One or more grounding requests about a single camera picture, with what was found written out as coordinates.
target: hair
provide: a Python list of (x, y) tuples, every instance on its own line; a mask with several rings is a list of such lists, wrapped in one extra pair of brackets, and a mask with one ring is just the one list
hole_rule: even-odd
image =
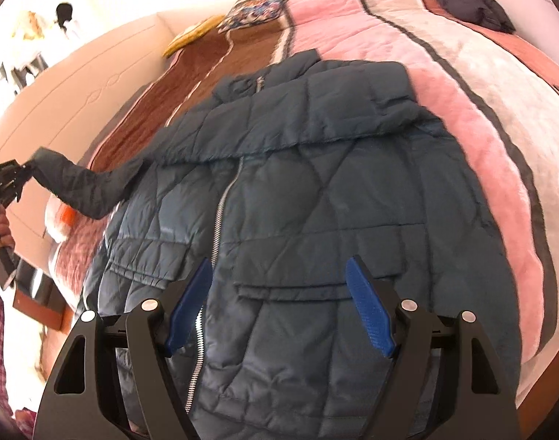
[(65, 27), (66, 21), (72, 21), (73, 6), (70, 3), (60, 3), (55, 9), (58, 18), (58, 25), (63, 31), (67, 31)]

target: bed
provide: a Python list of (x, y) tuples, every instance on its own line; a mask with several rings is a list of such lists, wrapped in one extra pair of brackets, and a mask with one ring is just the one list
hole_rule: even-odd
[[(45, 145), (75, 162), (91, 151), (86, 165), (107, 171), (203, 100), (222, 76), (311, 48), (325, 59), (401, 61), (418, 101), (462, 145), (500, 227), (521, 309), (521, 404), (559, 351), (559, 67), (517, 36), (456, 20), (436, 0), (289, 0), (279, 20), (210, 32), (169, 61), (161, 58), (186, 26), (229, 6), (141, 18), (52, 67), (3, 117), (0, 162), (24, 162)], [(48, 198), (32, 182), (10, 208), (17, 252), (75, 299), (108, 218), (79, 216), (70, 238), (55, 246), (43, 220)]]

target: jacket pocket flap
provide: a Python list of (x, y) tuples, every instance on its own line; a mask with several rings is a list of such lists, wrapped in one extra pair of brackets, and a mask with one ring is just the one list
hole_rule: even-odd
[(263, 301), (335, 301), (351, 298), (347, 285), (309, 286), (306, 288), (259, 288), (238, 286), (239, 296)]
[(246, 288), (346, 285), (345, 264), (355, 254), (363, 258), (376, 278), (399, 275), (405, 264), (397, 225), (247, 240), (230, 248), (231, 252), (235, 255), (232, 279), (244, 293)]
[(113, 243), (108, 268), (132, 281), (165, 289), (179, 279), (187, 253), (183, 243), (120, 238)]

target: patterned pillow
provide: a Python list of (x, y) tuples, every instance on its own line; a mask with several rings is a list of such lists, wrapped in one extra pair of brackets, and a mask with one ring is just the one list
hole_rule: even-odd
[(287, 0), (238, 0), (226, 18), (218, 25), (218, 32), (260, 25), (279, 18)]

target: metal screw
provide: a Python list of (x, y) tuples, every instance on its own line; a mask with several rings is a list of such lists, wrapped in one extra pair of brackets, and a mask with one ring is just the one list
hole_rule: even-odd
[(89, 323), (96, 317), (96, 313), (94, 311), (84, 311), (80, 319), (85, 323)]
[(475, 316), (475, 314), (471, 313), (470, 311), (465, 311), (464, 313), (462, 313), (462, 319), (467, 323), (474, 323), (477, 320), (477, 316)]
[(416, 301), (413, 301), (412, 299), (404, 299), (401, 302), (401, 308), (404, 311), (415, 311), (416, 309), (418, 309), (418, 303)]
[(146, 299), (141, 304), (141, 309), (143, 311), (154, 311), (159, 306), (159, 302), (156, 299)]

